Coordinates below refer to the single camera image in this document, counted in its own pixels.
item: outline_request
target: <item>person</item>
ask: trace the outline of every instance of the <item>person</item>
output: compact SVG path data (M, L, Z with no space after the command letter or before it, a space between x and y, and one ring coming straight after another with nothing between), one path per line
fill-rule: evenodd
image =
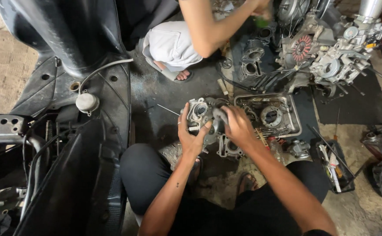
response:
M229 119L227 137L251 157L267 184L258 188L252 175L243 174L233 210L184 194L211 127L209 121L197 136L189 134L187 103L178 118L183 153L173 172L146 144L131 146L120 159L121 180L140 225L138 234L336 236L335 225L321 206L329 189L321 166L306 160L283 166L255 137L242 109L222 109Z
M139 41L146 62L176 83L194 75L190 65L208 58L230 39L250 15L270 18L270 0L246 0L230 16L216 21L209 0L178 0L185 21L168 21Z

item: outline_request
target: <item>sandal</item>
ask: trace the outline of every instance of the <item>sandal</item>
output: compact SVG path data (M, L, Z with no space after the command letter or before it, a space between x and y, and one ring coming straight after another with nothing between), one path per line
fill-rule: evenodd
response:
M254 191L254 190L257 190L258 188L259 187L255 179L255 176L253 176L253 174L250 174L249 172L243 172L241 176L239 177L239 180L237 181L236 197L245 191Z
M199 161L194 162L194 165L191 169L190 175L188 176L187 184L189 186L195 185L195 183L198 180L198 177L201 174L201 171L203 170L203 158L197 157Z
M180 72L172 72L167 67L162 70L154 62L152 62L150 59L148 59L147 57L146 57L146 62L149 65L151 65L153 68L155 68L158 72L162 73L162 75L164 75L166 78L168 78L169 80L171 80L175 83L187 83L188 81L190 81L194 77L194 72L188 70L190 74L187 76L187 78L184 80L178 80L176 77L179 75Z

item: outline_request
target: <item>metal tray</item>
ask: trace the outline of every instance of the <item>metal tray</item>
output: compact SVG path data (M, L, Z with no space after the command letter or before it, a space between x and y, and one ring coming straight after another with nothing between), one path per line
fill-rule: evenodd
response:
M293 137L293 136L298 136L302 133L302 126L300 124L299 120L299 115L297 114L296 106L293 100L293 96L291 94L285 94L285 93L269 93L269 94L257 94L257 95L241 95L241 96L236 96L235 100L233 101L234 105L237 105L237 101L240 99L248 99L248 98L253 98L253 97L260 97L262 99L278 99L288 105L289 107L289 112L286 114L289 119L289 128L290 132L287 134L282 134L282 135L275 135L275 134L270 134L267 136L275 136L278 138L286 138L286 137Z

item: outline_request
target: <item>screwdriver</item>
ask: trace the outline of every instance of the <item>screwdriver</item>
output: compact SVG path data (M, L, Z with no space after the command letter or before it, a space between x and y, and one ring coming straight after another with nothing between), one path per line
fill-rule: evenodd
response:
M334 140L335 141L338 141L337 129L338 129L338 120L339 119L340 119L340 108L338 108L337 123L335 123L335 134L334 134Z

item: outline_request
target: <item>flip-flop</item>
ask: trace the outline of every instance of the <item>flip-flop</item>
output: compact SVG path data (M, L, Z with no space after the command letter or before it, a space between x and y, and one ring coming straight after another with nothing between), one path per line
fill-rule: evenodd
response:
M237 181L236 197L239 196L239 191L241 189L242 181L245 181L245 186L243 187L243 192L245 192L246 190L252 190L253 182L251 179L246 178L247 175L250 175L251 179L255 179L255 176L253 176L253 174L251 174L249 172L243 172L241 174L241 176L239 177L239 180Z
M200 176L202 170L203 170L203 158L201 157L197 157L197 159L199 160L199 162L194 162L194 165L191 169L191 172L190 172L190 175L188 176L188 180L187 180L187 184L189 186L193 186L197 180L198 180L198 177ZM197 170L200 170L200 173L198 174L197 178L195 179L194 176L195 176L195 172Z
M175 83L187 83L188 81L190 81L194 77L194 72L188 70L190 74L187 76L187 78L184 80L178 80L176 77L179 75L180 72L172 72L168 68L165 68L162 70L156 65L156 63L152 62L147 57L146 57L146 62L149 65L151 65L153 68L155 68L158 72L162 73L162 75L164 75L166 78L168 78L169 80L171 80Z

